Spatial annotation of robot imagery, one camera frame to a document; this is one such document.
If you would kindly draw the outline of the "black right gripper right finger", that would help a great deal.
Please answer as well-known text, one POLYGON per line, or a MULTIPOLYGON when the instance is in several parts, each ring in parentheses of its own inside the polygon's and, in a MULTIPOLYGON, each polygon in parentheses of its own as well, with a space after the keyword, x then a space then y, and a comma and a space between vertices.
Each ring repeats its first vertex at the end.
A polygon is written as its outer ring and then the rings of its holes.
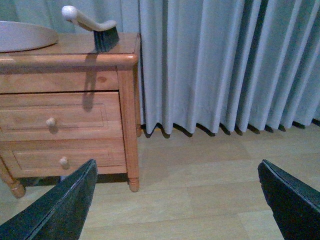
POLYGON ((285 240, 320 238, 320 192, 264 159, 258 176, 268 206, 285 240))

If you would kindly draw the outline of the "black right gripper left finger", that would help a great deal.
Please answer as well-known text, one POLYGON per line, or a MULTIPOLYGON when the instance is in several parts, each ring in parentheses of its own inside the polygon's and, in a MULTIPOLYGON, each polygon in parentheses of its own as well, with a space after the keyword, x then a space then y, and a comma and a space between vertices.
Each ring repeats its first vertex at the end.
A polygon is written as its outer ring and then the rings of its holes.
POLYGON ((0 226, 2 240, 78 240, 97 182, 90 159, 26 209, 0 226))

